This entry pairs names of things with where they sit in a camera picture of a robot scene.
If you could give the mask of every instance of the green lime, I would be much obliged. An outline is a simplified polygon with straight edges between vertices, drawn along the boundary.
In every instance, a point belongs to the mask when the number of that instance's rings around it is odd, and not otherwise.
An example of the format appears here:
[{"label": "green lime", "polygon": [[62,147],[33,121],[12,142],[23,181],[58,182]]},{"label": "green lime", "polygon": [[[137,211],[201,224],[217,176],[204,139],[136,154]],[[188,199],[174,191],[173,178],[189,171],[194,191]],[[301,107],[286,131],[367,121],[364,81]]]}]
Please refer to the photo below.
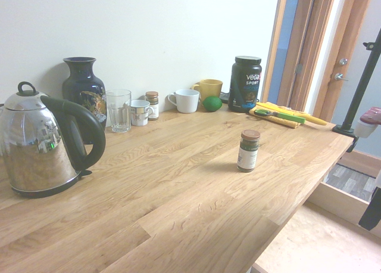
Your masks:
[{"label": "green lime", "polygon": [[215,112],[222,106],[222,101],[219,99],[219,97],[216,96],[209,96],[205,98],[204,102],[202,102],[202,105],[205,107],[206,110],[210,112]]}]

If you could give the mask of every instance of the dark blue ceramic vase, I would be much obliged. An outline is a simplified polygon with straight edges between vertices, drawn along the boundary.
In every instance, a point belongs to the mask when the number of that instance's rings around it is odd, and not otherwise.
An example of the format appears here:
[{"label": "dark blue ceramic vase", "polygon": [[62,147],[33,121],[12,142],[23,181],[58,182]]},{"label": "dark blue ceramic vase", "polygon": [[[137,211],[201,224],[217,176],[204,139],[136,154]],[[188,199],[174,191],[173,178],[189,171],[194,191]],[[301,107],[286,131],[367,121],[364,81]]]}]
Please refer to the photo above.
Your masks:
[{"label": "dark blue ceramic vase", "polygon": [[[107,105],[106,90],[102,80],[93,73],[93,57],[64,58],[69,66],[70,76],[62,85],[64,99],[75,102],[90,110],[103,128],[106,126]],[[77,121],[85,144],[93,144],[93,139],[86,126]]]}]

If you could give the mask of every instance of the yellow mug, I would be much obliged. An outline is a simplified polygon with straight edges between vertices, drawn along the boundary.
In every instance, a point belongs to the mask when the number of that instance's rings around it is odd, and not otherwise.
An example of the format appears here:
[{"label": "yellow mug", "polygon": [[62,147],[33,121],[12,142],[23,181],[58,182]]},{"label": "yellow mug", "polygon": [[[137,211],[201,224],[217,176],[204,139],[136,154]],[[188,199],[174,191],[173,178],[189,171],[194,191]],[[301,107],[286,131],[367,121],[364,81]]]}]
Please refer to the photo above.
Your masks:
[{"label": "yellow mug", "polygon": [[220,97],[222,81],[217,79],[203,79],[197,84],[192,85],[192,89],[200,92],[200,100],[204,101],[209,96]]}]

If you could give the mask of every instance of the drinking glass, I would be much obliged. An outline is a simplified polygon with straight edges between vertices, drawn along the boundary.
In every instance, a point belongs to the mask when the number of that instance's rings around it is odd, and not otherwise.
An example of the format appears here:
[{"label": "drinking glass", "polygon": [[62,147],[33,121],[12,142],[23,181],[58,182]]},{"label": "drinking glass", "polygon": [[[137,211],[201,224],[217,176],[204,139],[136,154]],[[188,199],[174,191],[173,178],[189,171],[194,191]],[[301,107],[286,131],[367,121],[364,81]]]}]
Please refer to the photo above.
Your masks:
[{"label": "drinking glass", "polygon": [[108,115],[113,132],[127,132],[131,129],[129,108],[131,106],[131,91],[115,89],[106,91]]}]

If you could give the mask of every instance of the stainless steel kettle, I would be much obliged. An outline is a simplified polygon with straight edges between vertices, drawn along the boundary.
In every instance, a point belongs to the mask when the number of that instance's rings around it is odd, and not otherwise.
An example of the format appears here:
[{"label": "stainless steel kettle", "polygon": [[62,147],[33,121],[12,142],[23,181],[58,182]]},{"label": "stainless steel kettle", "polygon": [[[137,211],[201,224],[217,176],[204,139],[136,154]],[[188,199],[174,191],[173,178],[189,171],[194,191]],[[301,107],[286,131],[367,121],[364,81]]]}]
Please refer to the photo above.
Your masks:
[{"label": "stainless steel kettle", "polygon": [[[23,90],[29,85],[32,90]],[[86,153],[76,120],[94,137]],[[94,165],[106,145],[102,125],[84,107],[36,91],[20,82],[0,116],[0,155],[12,189],[28,197],[46,197],[73,184]]]}]

